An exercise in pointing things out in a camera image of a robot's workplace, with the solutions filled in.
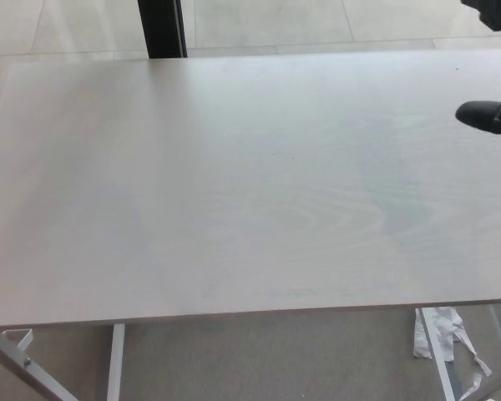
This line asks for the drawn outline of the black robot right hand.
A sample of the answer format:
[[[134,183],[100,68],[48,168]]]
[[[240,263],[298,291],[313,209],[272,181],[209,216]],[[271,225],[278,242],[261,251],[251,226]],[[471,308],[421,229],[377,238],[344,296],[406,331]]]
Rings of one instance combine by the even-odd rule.
[[[478,11],[479,21],[493,32],[501,32],[501,0],[462,0]],[[501,102],[472,100],[461,104],[455,118],[474,129],[501,135]]]

